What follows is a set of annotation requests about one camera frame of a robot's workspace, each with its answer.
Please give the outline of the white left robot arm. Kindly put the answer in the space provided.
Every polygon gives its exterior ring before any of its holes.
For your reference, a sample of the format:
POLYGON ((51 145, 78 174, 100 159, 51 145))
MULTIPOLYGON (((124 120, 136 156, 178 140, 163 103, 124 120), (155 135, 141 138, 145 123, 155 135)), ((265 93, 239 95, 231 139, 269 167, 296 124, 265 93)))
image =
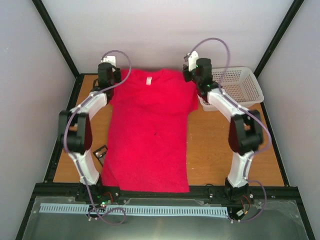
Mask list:
POLYGON ((92 159, 91 120, 110 102, 114 95, 114 86, 122 79, 121 70, 116 67, 114 60, 101 62, 97 74, 89 95, 77 106, 59 113, 57 134, 57 142, 73 161, 80 182, 89 186, 86 195, 95 202, 103 198, 104 188, 92 159))

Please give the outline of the brooch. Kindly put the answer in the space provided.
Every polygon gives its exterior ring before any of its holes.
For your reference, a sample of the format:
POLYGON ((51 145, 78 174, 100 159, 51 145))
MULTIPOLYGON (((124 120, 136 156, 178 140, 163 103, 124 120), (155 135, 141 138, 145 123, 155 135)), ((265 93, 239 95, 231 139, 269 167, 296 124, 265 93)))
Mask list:
POLYGON ((108 152, 108 147, 106 145, 101 146, 97 150, 93 151, 93 155, 98 160, 100 165, 103 167, 106 159, 106 154, 108 152))

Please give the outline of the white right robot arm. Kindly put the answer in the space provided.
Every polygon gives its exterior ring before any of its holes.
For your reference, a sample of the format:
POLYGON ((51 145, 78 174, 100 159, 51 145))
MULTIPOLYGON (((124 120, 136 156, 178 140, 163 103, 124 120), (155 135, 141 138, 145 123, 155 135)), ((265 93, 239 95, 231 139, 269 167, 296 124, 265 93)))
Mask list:
POLYGON ((195 83, 198 97, 214 106, 229 122, 228 144, 233 155, 230 172, 225 179, 224 196, 234 202, 248 191, 254 153, 264 141, 260 112, 242 107, 213 80, 209 58, 190 55, 185 57, 185 61, 184 80, 195 83))

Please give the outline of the white perforated plastic basket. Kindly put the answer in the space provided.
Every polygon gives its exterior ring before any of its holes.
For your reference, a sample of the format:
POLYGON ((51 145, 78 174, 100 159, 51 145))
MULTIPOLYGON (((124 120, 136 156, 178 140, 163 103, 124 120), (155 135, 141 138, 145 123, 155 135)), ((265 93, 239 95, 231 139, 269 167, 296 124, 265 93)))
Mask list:
POLYGON ((262 89, 250 68, 230 67, 225 74, 223 72, 223 68, 212 69, 213 80, 217 82, 224 75, 222 88, 237 103, 250 108, 264 101, 262 89))

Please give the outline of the red t-shirt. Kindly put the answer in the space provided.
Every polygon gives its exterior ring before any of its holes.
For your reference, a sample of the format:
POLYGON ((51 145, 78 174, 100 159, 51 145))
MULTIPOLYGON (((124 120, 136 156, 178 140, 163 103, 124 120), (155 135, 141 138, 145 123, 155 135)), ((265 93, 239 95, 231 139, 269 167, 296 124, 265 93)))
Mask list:
POLYGON ((123 69, 114 89, 104 186, 124 191, 187 193, 188 116, 196 85, 177 70, 123 69))

